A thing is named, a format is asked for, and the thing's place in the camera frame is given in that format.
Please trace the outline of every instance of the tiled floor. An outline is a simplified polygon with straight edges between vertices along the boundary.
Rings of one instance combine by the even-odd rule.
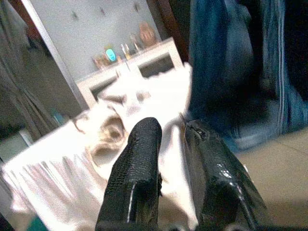
[[[308,129],[242,152],[238,158],[248,167],[275,224],[308,227]]]

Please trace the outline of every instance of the white fabric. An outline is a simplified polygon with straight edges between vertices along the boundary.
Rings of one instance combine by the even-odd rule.
[[[36,212],[51,231],[93,231],[113,163],[134,125],[151,116],[163,129],[158,223],[193,229],[197,220],[180,119],[188,107],[190,76],[188,64],[149,79],[122,76],[75,124],[68,122],[7,163],[2,171],[13,193],[13,212]],[[105,141],[113,131],[120,137],[110,146]]]

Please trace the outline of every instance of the beige floor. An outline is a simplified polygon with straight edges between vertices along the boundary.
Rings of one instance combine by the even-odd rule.
[[[308,128],[238,158],[248,167],[275,224],[308,227]]]

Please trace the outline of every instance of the white wall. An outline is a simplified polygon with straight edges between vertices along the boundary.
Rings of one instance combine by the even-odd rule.
[[[139,23],[148,22],[160,39],[146,0],[31,0],[55,47],[75,80],[97,70],[92,57],[112,43],[122,55],[121,43],[130,33],[139,34]],[[138,2],[140,11],[134,10]],[[72,17],[75,11],[78,20]]]

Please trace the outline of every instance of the white furniture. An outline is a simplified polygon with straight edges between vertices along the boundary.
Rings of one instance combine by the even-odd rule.
[[[101,89],[113,82],[116,80],[117,76],[124,72],[129,72],[131,75],[142,76],[141,68],[168,56],[175,69],[183,67],[173,38],[169,38],[155,46],[143,50],[141,53],[133,55],[128,61],[111,65],[104,70],[86,76],[77,83],[77,86],[89,108],[92,108],[96,104],[93,91]]]

